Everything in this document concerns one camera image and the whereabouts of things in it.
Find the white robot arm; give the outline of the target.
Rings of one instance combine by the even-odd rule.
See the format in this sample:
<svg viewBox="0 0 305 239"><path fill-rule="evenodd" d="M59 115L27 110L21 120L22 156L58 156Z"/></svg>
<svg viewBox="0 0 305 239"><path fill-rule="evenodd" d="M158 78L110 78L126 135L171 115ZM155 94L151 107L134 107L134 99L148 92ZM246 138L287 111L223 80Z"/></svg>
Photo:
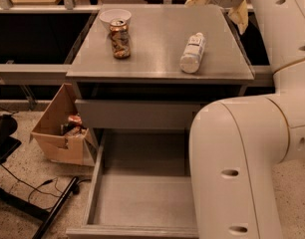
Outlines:
<svg viewBox="0 0 305 239"><path fill-rule="evenodd" d="M271 95L205 106L190 128L199 239L283 239L271 169L305 156L305 0L212 2L244 27L251 5L273 75Z"/></svg>

